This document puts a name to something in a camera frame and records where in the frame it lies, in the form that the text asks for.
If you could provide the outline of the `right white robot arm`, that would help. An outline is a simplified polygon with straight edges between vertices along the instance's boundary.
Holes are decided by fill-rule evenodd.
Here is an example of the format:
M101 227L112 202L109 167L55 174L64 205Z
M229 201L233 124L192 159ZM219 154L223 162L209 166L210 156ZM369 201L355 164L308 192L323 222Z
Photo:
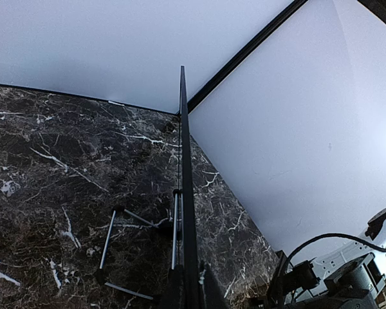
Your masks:
M331 253L292 266L307 246L327 238L346 239ZM377 308L386 287L386 208L359 236L326 233L283 255L267 294L268 308Z

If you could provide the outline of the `white whiteboard with black frame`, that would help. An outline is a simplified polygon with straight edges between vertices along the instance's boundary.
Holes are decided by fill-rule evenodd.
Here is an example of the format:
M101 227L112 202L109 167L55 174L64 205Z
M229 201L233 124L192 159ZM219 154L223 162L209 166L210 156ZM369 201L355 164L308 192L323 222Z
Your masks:
M183 193L183 258L185 271L185 295L187 308L201 308L198 250L196 237L196 215L192 181L190 151L190 132L188 124L187 87L185 67L180 71L180 119L181 119L181 155L182 155L182 193Z

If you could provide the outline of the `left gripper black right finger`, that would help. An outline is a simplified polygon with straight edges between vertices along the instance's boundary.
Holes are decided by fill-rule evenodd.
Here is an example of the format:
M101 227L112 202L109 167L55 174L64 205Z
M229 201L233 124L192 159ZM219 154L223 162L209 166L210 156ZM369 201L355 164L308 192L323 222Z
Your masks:
M201 308L204 309L228 308L210 265L204 261L199 265L199 300Z

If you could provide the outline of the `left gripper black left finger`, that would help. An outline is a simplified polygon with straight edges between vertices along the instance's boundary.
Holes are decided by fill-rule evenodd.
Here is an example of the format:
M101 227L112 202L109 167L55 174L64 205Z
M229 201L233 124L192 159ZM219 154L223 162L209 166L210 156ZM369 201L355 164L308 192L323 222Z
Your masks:
M175 267L170 274L169 284L161 297L160 308L186 309L184 268Z

